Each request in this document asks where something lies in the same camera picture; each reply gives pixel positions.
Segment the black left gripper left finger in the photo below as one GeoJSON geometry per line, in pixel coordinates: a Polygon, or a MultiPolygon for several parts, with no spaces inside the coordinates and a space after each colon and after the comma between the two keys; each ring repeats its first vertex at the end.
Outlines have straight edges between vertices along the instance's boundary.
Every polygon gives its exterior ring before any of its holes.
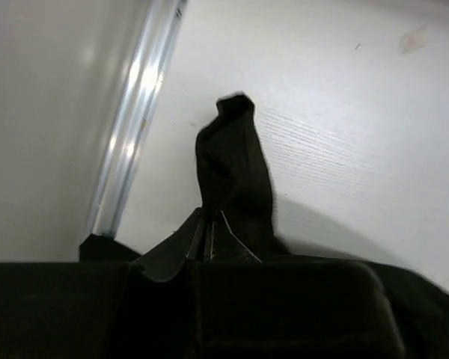
{"type": "Polygon", "coordinates": [[[132,268],[155,283],[166,283],[175,278],[188,260],[200,253],[204,234],[201,208],[192,214],[168,238],[132,262],[132,268]]]}

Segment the black trousers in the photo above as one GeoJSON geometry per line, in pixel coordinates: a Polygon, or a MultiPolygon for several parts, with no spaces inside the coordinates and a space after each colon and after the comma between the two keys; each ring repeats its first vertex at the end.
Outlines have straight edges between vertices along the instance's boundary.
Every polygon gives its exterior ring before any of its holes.
{"type": "Polygon", "coordinates": [[[296,255],[276,237],[268,167],[245,94],[220,99],[196,138],[204,234],[179,274],[155,283],[110,239],[80,256],[126,266],[107,358],[449,358],[449,293],[421,275],[360,259],[296,255]],[[262,263],[204,261],[223,211],[262,263]]]}

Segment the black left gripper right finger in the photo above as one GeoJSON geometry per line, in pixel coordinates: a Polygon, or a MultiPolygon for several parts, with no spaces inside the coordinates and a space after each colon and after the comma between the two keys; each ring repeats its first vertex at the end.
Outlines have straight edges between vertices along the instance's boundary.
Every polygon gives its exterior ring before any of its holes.
{"type": "Polygon", "coordinates": [[[262,263],[260,258],[233,233],[223,211],[207,225],[204,261],[262,263]]]}

